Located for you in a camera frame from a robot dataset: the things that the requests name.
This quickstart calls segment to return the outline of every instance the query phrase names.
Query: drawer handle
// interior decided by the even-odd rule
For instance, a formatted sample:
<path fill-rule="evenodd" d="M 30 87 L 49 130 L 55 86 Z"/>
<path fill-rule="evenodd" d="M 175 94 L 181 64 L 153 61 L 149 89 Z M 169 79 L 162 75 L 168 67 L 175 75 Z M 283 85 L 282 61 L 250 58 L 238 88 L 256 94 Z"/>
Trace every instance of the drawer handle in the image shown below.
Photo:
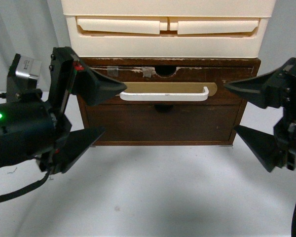
<path fill-rule="evenodd" d="M 202 93 L 120 93 L 120 98 L 127 101 L 204 101 L 209 90 L 203 87 Z"/>

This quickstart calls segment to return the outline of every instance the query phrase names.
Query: wooden drawer cabinet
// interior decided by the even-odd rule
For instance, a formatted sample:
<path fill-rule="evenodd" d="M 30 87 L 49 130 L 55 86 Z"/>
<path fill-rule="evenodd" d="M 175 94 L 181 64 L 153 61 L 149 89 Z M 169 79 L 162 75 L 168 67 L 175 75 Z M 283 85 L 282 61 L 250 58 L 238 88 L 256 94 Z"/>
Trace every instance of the wooden drawer cabinet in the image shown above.
<path fill-rule="evenodd" d="M 214 82 L 205 101 L 125 101 L 89 107 L 78 97 L 85 127 L 104 126 L 95 145 L 231 145 L 246 101 L 224 83 L 256 76 L 259 59 L 83 58 L 96 71 L 127 82 Z"/>

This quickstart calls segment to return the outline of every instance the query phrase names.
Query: cream plastic drawer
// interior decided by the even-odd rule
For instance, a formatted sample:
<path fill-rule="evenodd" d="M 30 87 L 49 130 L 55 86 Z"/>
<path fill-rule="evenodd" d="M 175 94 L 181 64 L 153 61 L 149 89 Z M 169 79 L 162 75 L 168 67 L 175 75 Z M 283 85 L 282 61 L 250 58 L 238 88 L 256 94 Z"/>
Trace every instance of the cream plastic drawer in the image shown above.
<path fill-rule="evenodd" d="M 71 44 L 81 57 L 256 58 L 274 4 L 62 0 Z"/>

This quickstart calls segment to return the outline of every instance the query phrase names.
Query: circular hole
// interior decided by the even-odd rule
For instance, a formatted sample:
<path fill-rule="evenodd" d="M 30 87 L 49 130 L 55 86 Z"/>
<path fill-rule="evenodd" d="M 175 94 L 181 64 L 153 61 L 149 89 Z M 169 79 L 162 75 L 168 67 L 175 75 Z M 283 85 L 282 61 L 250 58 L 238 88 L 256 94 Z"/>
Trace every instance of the circular hole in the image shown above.
<path fill-rule="evenodd" d="M 157 75 L 161 77 L 170 77 L 176 72 L 177 67 L 161 65 L 161 66 L 155 66 L 154 70 L 156 71 Z"/>
<path fill-rule="evenodd" d="M 172 110 L 173 105 L 154 105 L 154 108 L 160 113 L 166 113 Z"/>

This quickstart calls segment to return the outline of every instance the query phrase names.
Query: white table surface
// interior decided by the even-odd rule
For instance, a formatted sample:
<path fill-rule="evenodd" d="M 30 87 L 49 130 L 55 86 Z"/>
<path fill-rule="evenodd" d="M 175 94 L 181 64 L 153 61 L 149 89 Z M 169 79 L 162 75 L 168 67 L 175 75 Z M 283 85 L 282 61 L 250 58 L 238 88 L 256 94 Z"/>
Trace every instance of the white table surface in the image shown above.
<path fill-rule="evenodd" d="M 66 114 L 83 128 L 75 96 Z M 248 104 L 241 124 L 272 133 L 281 116 Z M 0 195 L 42 177 L 33 160 L 0 168 Z M 0 236 L 289 236 L 295 201 L 296 171 L 268 173 L 239 136 L 233 147 L 92 147 L 0 203 Z"/>

